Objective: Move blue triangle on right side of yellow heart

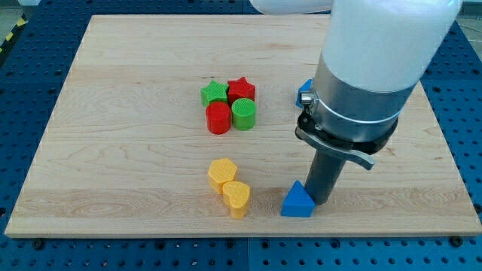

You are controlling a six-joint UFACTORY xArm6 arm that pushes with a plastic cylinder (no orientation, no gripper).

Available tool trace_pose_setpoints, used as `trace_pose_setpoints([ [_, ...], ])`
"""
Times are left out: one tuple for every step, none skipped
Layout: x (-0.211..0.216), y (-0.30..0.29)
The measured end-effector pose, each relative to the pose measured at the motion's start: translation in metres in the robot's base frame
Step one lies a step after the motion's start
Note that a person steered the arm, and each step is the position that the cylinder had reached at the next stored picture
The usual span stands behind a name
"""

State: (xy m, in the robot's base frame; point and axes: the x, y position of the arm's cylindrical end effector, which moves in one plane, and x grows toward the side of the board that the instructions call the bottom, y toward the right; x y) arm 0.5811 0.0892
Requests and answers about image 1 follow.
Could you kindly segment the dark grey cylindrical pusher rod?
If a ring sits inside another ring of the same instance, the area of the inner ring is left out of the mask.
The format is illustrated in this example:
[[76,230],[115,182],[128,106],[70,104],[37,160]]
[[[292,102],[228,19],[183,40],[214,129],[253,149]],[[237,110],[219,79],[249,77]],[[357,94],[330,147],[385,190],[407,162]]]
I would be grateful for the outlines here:
[[316,205],[328,200],[345,163],[338,157],[315,152],[304,187]]

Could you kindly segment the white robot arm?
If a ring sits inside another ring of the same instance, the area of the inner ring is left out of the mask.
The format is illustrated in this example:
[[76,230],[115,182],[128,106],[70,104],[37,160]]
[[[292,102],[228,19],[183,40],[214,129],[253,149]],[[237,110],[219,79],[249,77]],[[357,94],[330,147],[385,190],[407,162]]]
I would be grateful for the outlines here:
[[262,14],[329,11],[296,136],[316,153],[305,188],[321,205],[346,161],[370,169],[462,6],[458,0],[252,0]]

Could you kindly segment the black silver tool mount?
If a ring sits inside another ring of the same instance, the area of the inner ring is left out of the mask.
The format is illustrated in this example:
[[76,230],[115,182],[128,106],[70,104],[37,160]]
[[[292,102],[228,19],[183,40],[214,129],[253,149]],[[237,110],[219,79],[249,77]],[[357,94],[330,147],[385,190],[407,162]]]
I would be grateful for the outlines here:
[[309,113],[302,111],[297,119],[295,135],[317,151],[334,158],[357,163],[366,170],[371,170],[376,163],[376,160],[371,155],[385,147],[397,125],[398,120],[377,139],[366,142],[353,142],[326,132],[314,121]]

